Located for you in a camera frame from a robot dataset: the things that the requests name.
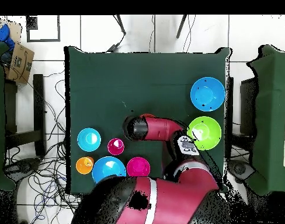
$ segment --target pink bowl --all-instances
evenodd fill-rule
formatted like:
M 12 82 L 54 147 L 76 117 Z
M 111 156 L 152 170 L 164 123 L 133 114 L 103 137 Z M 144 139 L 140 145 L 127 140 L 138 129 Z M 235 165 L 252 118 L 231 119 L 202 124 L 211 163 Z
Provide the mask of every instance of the pink bowl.
M 124 143 L 119 138 L 113 138 L 109 141 L 107 145 L 108 152 L 112 155 L 120 155 L 124 151 Z
M 134 157 L 127 164 L 127 173 L 131 177 L 148 176 L 150 173 L 150 164 L 142 157 Z

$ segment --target blue bowl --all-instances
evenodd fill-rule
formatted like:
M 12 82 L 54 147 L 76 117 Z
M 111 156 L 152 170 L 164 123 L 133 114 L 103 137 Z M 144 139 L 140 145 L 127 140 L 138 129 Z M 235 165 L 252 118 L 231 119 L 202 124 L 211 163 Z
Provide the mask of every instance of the blue bowl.
M 201 111 L 218 109 L 225 99 L 224 85 L 212 77 L 197 80 L 190 91 L 192 104 Z
M 95 151 L 101 144 L 101 136 L 95 129 L 85 128 L 78 134 L 77 143 L 83 151 Z
M 96 184 L 103 178 L 114 174 L 116 176 L 126 176 L 126 168 L 118 158 L 105 156 L 93 165 L 92 177 Z

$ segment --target cardboard box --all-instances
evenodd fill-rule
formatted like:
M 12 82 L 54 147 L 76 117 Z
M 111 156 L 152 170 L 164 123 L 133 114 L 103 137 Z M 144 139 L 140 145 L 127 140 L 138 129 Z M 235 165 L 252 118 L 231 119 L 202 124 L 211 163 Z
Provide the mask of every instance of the cardboard box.
M 8 20 L 0 19 L 0 28 L 7 24 L 10 30 L 10 37 L 15 42 L 10 68 L 5 67 L 6 79 L 27 84 L 34 52 L 20 45 L 21 25 Z
M 11 67 L 6 70 L 6 79 L 27 84 L 32 68 L 33 56 L 33 51 L 22 45 L 15 44 Z

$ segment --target green bowl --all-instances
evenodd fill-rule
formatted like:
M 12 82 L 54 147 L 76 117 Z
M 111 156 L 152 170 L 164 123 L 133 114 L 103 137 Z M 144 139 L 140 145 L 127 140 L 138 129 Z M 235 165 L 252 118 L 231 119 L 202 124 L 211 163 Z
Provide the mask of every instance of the green bowl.
M 200 151 L 213 149 L 221 139 L 221 128 L 218 122 L 210 117 L 202 116 L 194 119 L 187 129 Z

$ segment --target white stripe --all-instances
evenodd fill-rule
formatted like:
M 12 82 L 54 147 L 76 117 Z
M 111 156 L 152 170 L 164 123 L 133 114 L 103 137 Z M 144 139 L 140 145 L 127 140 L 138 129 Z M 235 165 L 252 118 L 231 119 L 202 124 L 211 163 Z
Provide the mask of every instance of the white stripe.
M 193 162 L 184 163 L 183 165 L 179 166 L 174 172 L 173 176 L 175 177 L 179 170 L 184 171 L 185 169 L 203 169 L 209 172 L 209 168 L 205 164 L 201 162 L 193 161 Z
M 151 209 L 148 209 L 147 217 L 145 218 L 145 224 L 153 224 L 155 218 L 156 202 L 157 202 L 157 183 L 155 180 L 150 180 L 150 201 Z

